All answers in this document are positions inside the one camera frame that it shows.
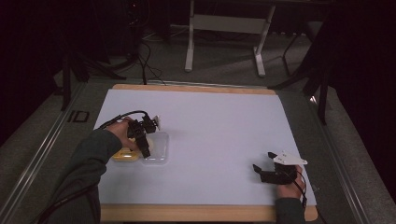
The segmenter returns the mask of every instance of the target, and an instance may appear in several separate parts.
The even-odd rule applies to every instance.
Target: gray floor
[[[193,70],[190,73],[184,72],[186,35],[175,35],[170,43],[161,41],[155,35],[145,38],[150,47],[148,65],[156,76],[161,75],[160,78],[170,84],[177,81],[259,87],[288,78],[280,55],[290,38],[283,35],[268,36],[263,52],[267,75],[262,78],[257,76],[252,58],[252,47],[258,42],[256,35],[239,41],[207,41],[210,35],[198,35],[200,37],[196,38]],[[298,39],[288,54],[290,70],[298,66],[309,45],[304,36]],[[144,45],[140,52],[144,58],[149,55],[149,49]],[[139,64],[135,64],[118,73],[128,77],[126,82],[140,82],[142,69]],[[148,77],[154,77],[148,68],[146,73]],[[326,127],[316,125],[318,121],[311,115],[294,111],[299,106],[306,106],[300,93],[304,82],[302,80],[287,87],[279,96],[287,101],[285,110],[296,144],[302,156],[310,161],[306,169],[312,184],[318,189],[316,197],[319,211],[328,223],[396,223],[395,203],[382,184],[336,91],[330,89],[328,94]],[[42,143],[49,141],[46,136],[53,132],[52,125],[71,110],[90,111],[92,118],[96,118],[106,90],[111,88],[112,83],[117,81],[96,75],[92,75],[86,84],[74,82],[74,94],[78,94],[78,98],[68,111],[61,113],[62,98],[51,96],[8,139],[0,149],[1,206],[9,204],[9,196],[15,195],[12,190]],[[57,174],[67,163],[76,143],[88,134],[94,122],[95,119],[88,124],[63,123],[53,143],[54,149],[49,151],[34,179],[29,180],[31,187],[19,195],[21,197],[15,204],[15,210],[10,212],[13,216],[10,216],[9,223],[29,223],[45,206]]]

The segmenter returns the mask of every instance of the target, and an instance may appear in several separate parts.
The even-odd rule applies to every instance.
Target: table
[[[274,91],[264,90],[264,89],[236,89],[236,88],[202,88],[202,87],[165,87],[165,86],[135,86],[135,85],[116,85],[113,89],[116,90],[135,90],[137,91],[135,96],[137,97],[140,93],[138,91],[161,91],[165,94],[167,91],[173,93],[175,91],[185,91],[186,93],[191,92],[203,92],[210,93],[212,96],[216,93],[227,94],[237,94],[244,95],[268,95],[275,96]],[[104,107],[108,106],[108,102],[104,102]],[[104,115],[101,114],[98,120],[103,119]],[[117,173],[112,172],[111,162],[107,165],[108,170],[106,174],[102,177],[101,184],[99,186],[100,192],[102,193],[101,202],[102,204],[102,220],[103,221],[269,221],[275,220],[275,209],[271,205],[257,205],[257,204],[202,204],[198,202],[197,204],[177,204],[177,203],[106,203],[108,197],[103,197],[106,193],[106,182],[110,184],[112,191],[117,191],[118,187],[114,184],[108,183],[108,176],[116,175]],[[140,169],[138,165],[134,168],[139,169],[139,172],[147,170],[149,168],[145,167]],[[122,181],[118,182],[118,186],[123,186],[125,183]],[[166,184],[162,183],[161,187],[167,188]],[[305,212],[306,220],[314,220],[318,216],[316,207],[314,205],[308,205]]]
[[[256,68],[259,77],[265,76],[264,65],[262,62],[262,47],[265,38],[268,35],[272,18],[274,16],[276,5],[302,5],[302,6],[328,6],[332,0],[329,1],[309,1],[309,0],[255,0],[248,1],[254,4],[269,5],[270,9],[267,12],[265,19],[255,18],[236,18],[216,15],[202,15],[194,13],[194,0],[190,0],[190,23],[189,23],[189,44],[187,47],[187,56],[185,63],[185,71],[192,71],[193,53],[194,53],[194,30],[210,30],[222,32],[237,32],[246,34],[260,35],[260,42],[257,47],[253,48],[253,55],[255,58]]]
[[[139,82],[140,80],[126,83],[138,84]],[[26,168],[26,172],[18,181],[18,185],[15,186],[15,190],[9,196],[7,203],[3,207],[4,210],[2,210],[2,212],[5,213],[1,214],[2,220],[12,219],[10,223],[30,223],[33,218],[45,208],[52,191],[57,186],[57,178],[60,176],[59,168],[67,164],[67,158],[73,155],[78,142],[92,131],[106,98],[106,93],[109,89],[113,88],[114,84],[115,82],[113,81],[104,82],[102,79],[91,79],[88,83],[79,83],[76,89],[77,94],[73,98],[72,104],[59,116],[59,118],[54,118],[56,122],[46,136],[45,141],[41,142],[42,136],[39,136],[39,134],[36,135],[36,143],[40,145],[40,148],[37,150],[31,165]],[[160,83],[156,82],[150,82],[150,84],[160,85]],[[166,84],[183,87],[187,85],[186,83],[180,82],[167,82]],[[202,85],[197,83],[188,83],[188,85],[213,87],[213,85]],[[249,90],[260,89],[265,91],[261,87],[252,86],[214,86],[223,88],[244,88]],[[364,199],[368,199],[366,195],[361,196],[361,191],[355,190],[357,186],[356,182],[350,179],[344,164],[340,162],[340,155],[345,154],[339,154],[340,151],[334,145],[333,139],[329,136],[326,126],[320,125],[320,121],[315,114],[315,106],[299,92],[276,91],[276,94],[279,96],[284,107],[298,150],[302,157],[309,161],[305,169],[309,173],[312,184],[319,188],[319,191],[317,191],[315,195],[318,206],[321,209],[321,214],[329,223],[371,223],[369,217],[366,215],[365,208],[366,205],[370,207],[372,203],[364,203],[367,202],[364,201]],[[58,111],[61,106],[62,104],[60,102],[55,106],[54,110]],[[47,112],[45,113],[45,120],[49,119]],[[76,114],[75,112],[90,114],[90,117],[86,122],[81,122],[80,120],[74,121],[73,116]],[[28,130],[28,134],[35,134],[35,132],[36,126],[33,125]],[[344,157],[343,160],[353,163],[356,161],[356,158]],[[370,162],[370,159],[368,159],[364,164],[367,165]],[[370,191],[370,195],[377,195],[379,189],[382,190],[378,187],[375,192]],[[382,206],[382,201],[375,205],[381,212],[384,210],[388,211],[388,208]],[[254,210],[254,207],[255,206],[244,206],[244,209],[241,209],[238,206],[227,206],[223,207],[223,209],[227,209],[225,212],[222,212],[220,209],[221,207],[219,207],[216,214],[214,214],[214,210],[207,206],[194,206],[192,207],[193,211],[189,211],[188,206],[179,208],[175,205],[172,207],[153,207],[145,205],[129,208],[124,206],[112,208],[104,206],[104,212],[105,214],[110,213],[110,216],[120,216],[119,218],[124,216],[123,218],[125,221],[128,219],[125,217],[127,215],[123,213],[134,213],[134,211],[126,210],[131,208],[137,209],[137,211],[135,210],[135,219],[140,219],[142,221],[155,220],[155,218],[157,220],[170,220],[172,219],[173,212],[177,211],[186,212],[186,217],[181,217],[181,214],[177,214],[179,216],[178,220],[188,220],[189,218],[190,220],[194,219],[198,221],[205,218],[220,221],[222,219],[226,220],[225,217],[229,214],[235,216],[233,211],[238,211],[238,216],[241,217],[240,219],[244,219],[245,221],[251,220],[252,218],[256,220],[268,219],[268,216],[259,213],[262,211],[260,208]],[[158,212],[164,219],[160,217],[150,217],[147,211]],[[389,217],[389,220],[393,220],[389,214],[391,213],[383,212],[381,216],[383,215],[384,217]]]

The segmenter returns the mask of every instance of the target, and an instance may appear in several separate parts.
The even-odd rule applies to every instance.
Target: metal stand
[[[192,71],[192,62],[194,55],[194,29],[211,30],[222,32],[237,32],[246,34],[261,35],[260,43],[253,49],[258,75],[265,76],[264,65],[262,62],[262,46],[268,35],[271,20],[274,16],[276,6],[271,5],[265,20],[252,18],[234,18],[214,15],[194,14],[194,1],[190,0],[190,26],[189,26],[189,45],[187,47],[186,72]]]

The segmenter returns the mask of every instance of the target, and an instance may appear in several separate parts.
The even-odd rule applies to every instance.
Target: white paper
[[[300,155],[276,95],[109,90],[95,128],[134,110],[161,117],[168,161],[110,160],[101,203],[273,205],[276,186],[262,183],[252,164],[274,171],[269,151]],[[304,177],[307,203],[316,204]]]

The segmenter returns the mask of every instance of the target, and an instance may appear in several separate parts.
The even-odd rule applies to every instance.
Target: cable
[[[324,224],[327,224],[326,219],[324,219],[324,217],[323,217],[323,215],[320,213],[318,207],[317,207],[317,211],[318,211],[318,215],[319,215],[319,217],[320,217],[320,220],[322,220],[322,222],[323,222]]]
[[[289,176],[288,173],[286,173],[286,172],[284,172],[284,171],[282,171],[282,170],[280,170],[280,172],[282,172],[282,173],[285,174],[290,180],[292,180],[293,183],[294,183],[294,185],[297,187],[297,189],[302,193],[302,195],[303,195],[303,201],[301,202],[301,206],[303,207],[303,211],[305,211],[305,208],[306,208],[306,201],[307,201],[306,196],[305,196],[306,187],[305,187],[305,189],[302,189],[302,188],[300,187],[300,185],[298,185],[298,183],[295,181],[295,179],[291,178],[291,176]],[[305,182],[304,176],[303,176],[300,172],[298,172],[298,171],[296,171],[296,172],[303,178],[304,183],[306,183],[306,182]]]
[[[153,67],[149,66],[149,57],[151,55],[150,46],[148,44],[144,43],[144,42],[142,42],[142,45],[146,46],[146,48],[148,49],[148,56],[147,56],[146,59],[144,59],[143,56],[141,56],[140,54],[139,54],[139,57],[138,57],[140,65],[142,66],[142,77],[143,77],[144,85],[147,85],[147,79],[146,79],[146,67],[147,67],[149,69],[149,71],[154,75],[154,78],[149,78],[149,79],[159,79],[161,81],[161,83],[166,86],[165,82],[163,82],[163,80],[160,78],[160,76],[162,75],[163,71],[161,71],[158,68],[153,68]],[[155,74],[153,69],[159,71],[160,72],[160,76]]]
[[[123,115],[118,115],[116,116],[114,119],[108,120],[105,123],[103,123],[101,126],[99,126],[99,129],[104,129],[105,127],[107,127],[108,125],[111,125],[113,123],[115,123],[117,120],[122,119],[128,115],[132,115],[132,114],[144,114],[145,116],[148,116],[149,114],[146,111],[143,110],[135,110],[135,111],[131,111],[128,113],[125,113]]]

